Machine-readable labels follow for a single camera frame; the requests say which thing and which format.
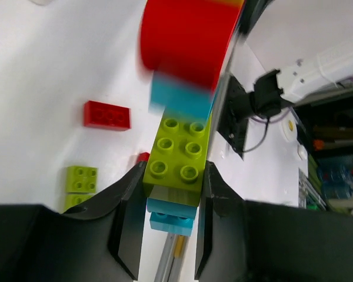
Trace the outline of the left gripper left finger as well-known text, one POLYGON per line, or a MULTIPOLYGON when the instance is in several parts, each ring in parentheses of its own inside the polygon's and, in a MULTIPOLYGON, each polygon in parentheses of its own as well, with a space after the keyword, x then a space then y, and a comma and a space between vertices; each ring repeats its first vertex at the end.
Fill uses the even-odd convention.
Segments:
POLYGON ((135 281, 144 231, 146 164, 57 213, 0 204, 0 281, 135 281))

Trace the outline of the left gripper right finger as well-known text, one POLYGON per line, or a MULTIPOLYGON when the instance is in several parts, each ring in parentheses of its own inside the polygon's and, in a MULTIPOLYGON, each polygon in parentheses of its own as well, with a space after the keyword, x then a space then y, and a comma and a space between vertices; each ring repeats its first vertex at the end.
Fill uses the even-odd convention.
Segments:
POLYGON ((353 281, 353 216, 242 199, 207 162, 198 281, 353 281))

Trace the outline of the green square lego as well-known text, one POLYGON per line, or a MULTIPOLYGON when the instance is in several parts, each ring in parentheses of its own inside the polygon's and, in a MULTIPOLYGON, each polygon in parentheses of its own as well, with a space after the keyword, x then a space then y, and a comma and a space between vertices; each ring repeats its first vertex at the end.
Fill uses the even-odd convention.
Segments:
POLYGON ((98 169, 96 167, 69 166, 66 170, 67 193, 88 193, 96 192, 96 181, 98 169))

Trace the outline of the green long lego brick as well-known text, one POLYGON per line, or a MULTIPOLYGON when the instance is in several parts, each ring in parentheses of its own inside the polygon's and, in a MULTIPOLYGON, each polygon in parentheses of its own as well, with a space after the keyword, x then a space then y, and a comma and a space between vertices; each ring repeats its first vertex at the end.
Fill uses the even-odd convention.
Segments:
POLYGON ((211 118, 203 124, 163 115, 144 173, 146 197, 199 205, 210 128, 211 118))

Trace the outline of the small red lego brick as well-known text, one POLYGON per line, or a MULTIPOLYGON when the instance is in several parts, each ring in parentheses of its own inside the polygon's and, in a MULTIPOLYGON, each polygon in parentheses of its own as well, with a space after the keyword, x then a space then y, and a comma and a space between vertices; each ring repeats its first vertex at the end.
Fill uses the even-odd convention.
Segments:
POLYGON ((136 158, 136 164, 138 164, 140 162, 147 162, 149 157, 150 157, 150 153, 148 153, 148 152, 139 153, 136 158))

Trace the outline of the long red lego brick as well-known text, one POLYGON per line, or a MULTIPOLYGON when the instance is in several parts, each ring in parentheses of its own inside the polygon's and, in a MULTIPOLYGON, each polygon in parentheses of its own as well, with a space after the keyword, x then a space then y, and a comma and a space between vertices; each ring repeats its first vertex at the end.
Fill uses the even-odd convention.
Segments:
POLYGON ((126 107, 89 100, 84 104, 85 127, 126 131, 131 128, 131 110, 126 107))

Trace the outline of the small blue lego brick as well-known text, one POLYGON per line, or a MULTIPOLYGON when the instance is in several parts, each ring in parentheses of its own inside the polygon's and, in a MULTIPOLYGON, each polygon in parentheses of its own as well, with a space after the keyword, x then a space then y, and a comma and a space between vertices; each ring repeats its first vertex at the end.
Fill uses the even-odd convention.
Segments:
POLYGON ((155 72, 151 81, 150 105, 189 121, 206 123, 214 94, 210 90, 155 72))

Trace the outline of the red top lego brick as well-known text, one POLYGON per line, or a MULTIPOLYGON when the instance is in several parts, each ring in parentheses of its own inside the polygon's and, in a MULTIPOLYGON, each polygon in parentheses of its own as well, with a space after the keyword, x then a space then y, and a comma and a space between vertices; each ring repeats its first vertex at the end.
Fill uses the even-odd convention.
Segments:
POLYGON ((143 66, 214 90, 243 4, 147 1, 139 32, 143 66))

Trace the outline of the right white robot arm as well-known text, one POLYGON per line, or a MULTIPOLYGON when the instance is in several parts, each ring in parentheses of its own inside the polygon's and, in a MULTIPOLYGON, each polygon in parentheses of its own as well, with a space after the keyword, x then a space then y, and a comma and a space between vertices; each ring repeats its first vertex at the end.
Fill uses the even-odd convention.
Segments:
POLYGON ((310 59, 259 77, 249 94, 252 112, 263 118, 280 113, 329 84, 353 77, 353 38, 310 59))

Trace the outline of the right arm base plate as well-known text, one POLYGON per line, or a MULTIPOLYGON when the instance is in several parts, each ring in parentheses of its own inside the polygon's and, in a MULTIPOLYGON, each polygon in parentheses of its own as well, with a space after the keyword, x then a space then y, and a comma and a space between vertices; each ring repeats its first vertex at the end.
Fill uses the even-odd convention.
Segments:
POLYGON ((240 119, 238 117, 238 109, 241 96, 245 96, 246 94, 243 86, 231 74, 218 125, 218 132, 225 139, 228 147, 241 158, 243 158, 242 151, 244 150, 247 135, 248 119, 240 119))

